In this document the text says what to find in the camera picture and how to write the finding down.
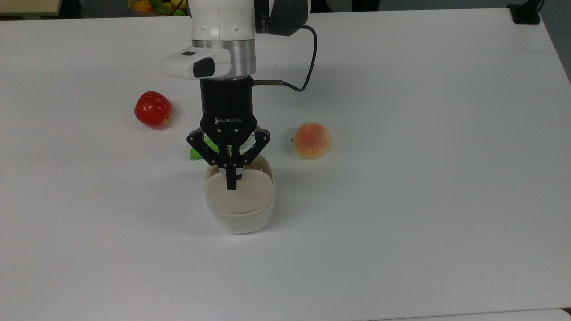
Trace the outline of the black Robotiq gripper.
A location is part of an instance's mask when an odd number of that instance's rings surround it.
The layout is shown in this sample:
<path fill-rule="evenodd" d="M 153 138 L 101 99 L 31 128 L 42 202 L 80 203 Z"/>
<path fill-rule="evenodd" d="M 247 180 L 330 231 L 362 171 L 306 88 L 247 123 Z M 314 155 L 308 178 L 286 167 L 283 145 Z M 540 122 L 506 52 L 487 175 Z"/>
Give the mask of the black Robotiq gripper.
<path fill-rule="evenodd" d="M 214 80 L 201 79 L 202 119 L 200 128 L 190 132 L 187 142 L 211 166 L 217 166 L 226 176 L 228 190 L 237 190 L 244 166 L 253 164 L 270 141 L 270 132 L 257 126 L 253 115 L 253 79 Z M 252 135 L 252 146 L 241 153 L 241 146 Z M 208 136 L 215 144 L 221 144 L 215 153 L 205 142 Z M 232 163 L 226 146 L 232 150 Z"/>

